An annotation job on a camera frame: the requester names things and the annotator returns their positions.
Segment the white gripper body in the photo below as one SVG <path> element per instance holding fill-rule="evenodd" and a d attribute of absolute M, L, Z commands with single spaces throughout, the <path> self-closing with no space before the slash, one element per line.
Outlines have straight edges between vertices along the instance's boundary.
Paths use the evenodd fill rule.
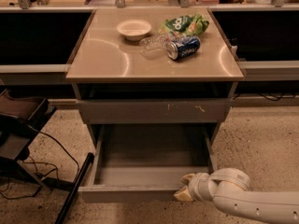
<path fill-rule="evenodd" d="M 207 173 L 195 174 L 189 185 L 188 190 L 195 201 L 213 201 L 213 195 L 218 185 L 210 178 Z"/>

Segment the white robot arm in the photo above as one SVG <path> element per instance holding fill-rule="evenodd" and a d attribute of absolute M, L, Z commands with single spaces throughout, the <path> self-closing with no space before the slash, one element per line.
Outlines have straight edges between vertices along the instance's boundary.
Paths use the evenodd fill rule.
<path fill-rule="evenodd" d="M 174 197 L 181 202 L 212 202 L 225 214 L 267 224 L 299 224 L 299 193 L 250 190 L 249 176 L 235 168 L 187 174 Z"/>

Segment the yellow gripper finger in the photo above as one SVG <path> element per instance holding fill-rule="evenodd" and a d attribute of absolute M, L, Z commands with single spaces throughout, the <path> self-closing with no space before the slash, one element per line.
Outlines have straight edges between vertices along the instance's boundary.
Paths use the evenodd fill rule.
<path fill-rule="evenodd" d="M 174 193 L 174 197 L 180 202 L 192 202 L 193 198 L 189 193 L 188 187 L 184 186 Z"/>
<path fill-rule="evenodd" d="M 194 176 L 195 176 L 195 173 L 186 174 L 180 179 L 180 182 L 182 184 L 188 185 Z"/>

